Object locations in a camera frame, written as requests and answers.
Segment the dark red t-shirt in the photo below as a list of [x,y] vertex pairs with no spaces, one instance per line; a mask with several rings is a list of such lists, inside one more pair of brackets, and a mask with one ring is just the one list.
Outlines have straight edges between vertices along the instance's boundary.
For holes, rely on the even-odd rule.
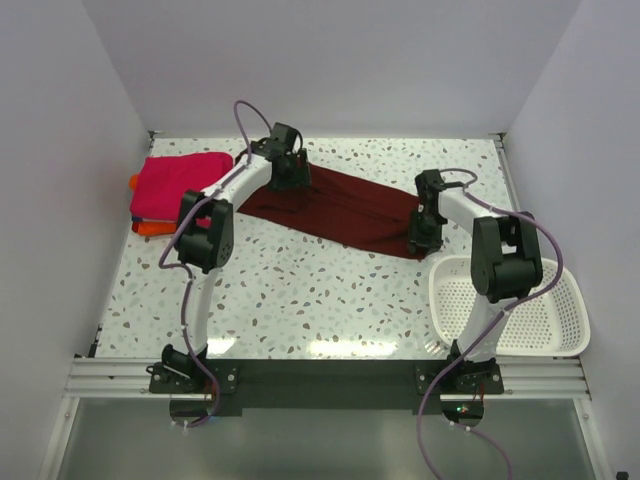
[[423,259],[408,248],[410,214],[418,198],[404,191],[313,165],[307,187],[263,187],[239,207],[267,220],[359,250]]

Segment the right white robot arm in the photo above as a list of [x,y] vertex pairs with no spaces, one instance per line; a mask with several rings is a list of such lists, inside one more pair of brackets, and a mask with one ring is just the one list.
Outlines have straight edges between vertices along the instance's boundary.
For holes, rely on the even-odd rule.
[[469,319],[451,347],[456,362],[445,369],[448,386],[469,392],[481,380],[477,364],[493,360],[510,313],[525,302],[543,277],[534,219],[474,199],[461,182],[442,172],[415,177],[419,206],[409,217],[408,250],[430,255],[443,244],[443,226],[453,222],[471,235],[470,277],[476,297]]

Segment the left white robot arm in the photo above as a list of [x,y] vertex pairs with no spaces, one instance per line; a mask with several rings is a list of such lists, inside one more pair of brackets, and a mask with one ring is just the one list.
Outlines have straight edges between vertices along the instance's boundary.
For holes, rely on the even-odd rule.
[[181,268],[187,282],[180,306],[180,331],[186,351],[167,346],[163,367],[185,392],[196,392],[213,382],[206,368],[208,348],[206,314],[217,274],[234,249],[234,214],[263,187],[276,192],[311,185],[310,165],[299,130],[276,123],[267,137],[247,143],[235,165],[220,180],[200,191],[188,190],[180,203],[178,227],[170,247],[177,261],[164,251],[163,270]]

